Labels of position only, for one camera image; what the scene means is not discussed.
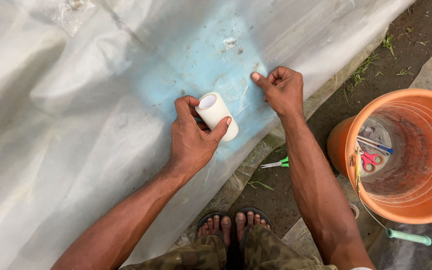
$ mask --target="camouflage pants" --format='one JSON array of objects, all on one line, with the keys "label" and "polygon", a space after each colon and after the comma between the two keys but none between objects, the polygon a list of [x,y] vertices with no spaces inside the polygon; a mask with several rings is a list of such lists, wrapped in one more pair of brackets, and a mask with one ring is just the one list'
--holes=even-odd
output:
[{"label": "camouflage pants", "polygon": [[[316,257],[307,258],[301,255],[259,224],[254,225],[248,231],[244,257],[244,265],[248,270],[337,270],[334,265],[323,265]],[[218,236],[209,235],[198,239],[191,245],[177,248],[140,264],[125,266],[121,270],[224,270],[225,267],[225,244]]]}]

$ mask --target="white plastic sheeting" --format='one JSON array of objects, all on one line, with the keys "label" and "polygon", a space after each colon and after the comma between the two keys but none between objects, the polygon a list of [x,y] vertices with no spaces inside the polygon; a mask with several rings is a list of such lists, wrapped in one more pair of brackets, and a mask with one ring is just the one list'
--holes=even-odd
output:
[{"label": "white plastic sheeting", "polygon": [[127,263],[165,253],[278,123],[250,73],[298,70],[308,98],[411,2],[0,0],[0,269],[49,269],[165,164],[173,101],[217,91],[239,134]]}]

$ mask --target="tape roll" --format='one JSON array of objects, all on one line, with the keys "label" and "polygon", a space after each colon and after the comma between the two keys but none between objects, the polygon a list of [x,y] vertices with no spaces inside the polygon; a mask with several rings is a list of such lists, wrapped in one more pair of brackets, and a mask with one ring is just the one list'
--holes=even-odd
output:
[{"label": "tape roll", "polygon": [[210,92],[203,95],[199,99],[199,106],[196,107],[196,111],[211,130],[216,127],[221,119],[226,116],[231,117],[231,123],[229,124],[226,134],[221,139],[222,142],[231,141],[240,130],[230,110],[228,110],[223,99],[217,92]]}]

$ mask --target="forearm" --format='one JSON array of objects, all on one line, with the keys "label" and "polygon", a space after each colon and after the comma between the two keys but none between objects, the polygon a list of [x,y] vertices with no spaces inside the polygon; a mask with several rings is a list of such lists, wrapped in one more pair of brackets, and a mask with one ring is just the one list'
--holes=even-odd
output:
[{"label": "forearm", "polygon": [[167,165],[84,231],[52,269],[119,268],[159,212],[191,177]]},{"label": "forearm", "polygon": [[350,269],[350,255],[357,252],[359,266],[373,268],[348,201],[305,120],[294,116],[282,124],[297,207],[324,262]]}]

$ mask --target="orange bucket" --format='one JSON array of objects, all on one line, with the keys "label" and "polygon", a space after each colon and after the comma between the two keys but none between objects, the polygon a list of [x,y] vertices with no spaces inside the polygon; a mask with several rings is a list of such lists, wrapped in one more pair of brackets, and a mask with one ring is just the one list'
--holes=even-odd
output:
[{"label": "orange bucket", "polygon": [[361,200],[378,215],[406,224],[432,223],[432,91],[404,89],[378,97],[331,131],[327,141],[333,166],[356,190],[356,138],[371,118],[392,142],[387,164],[362,177]]}]

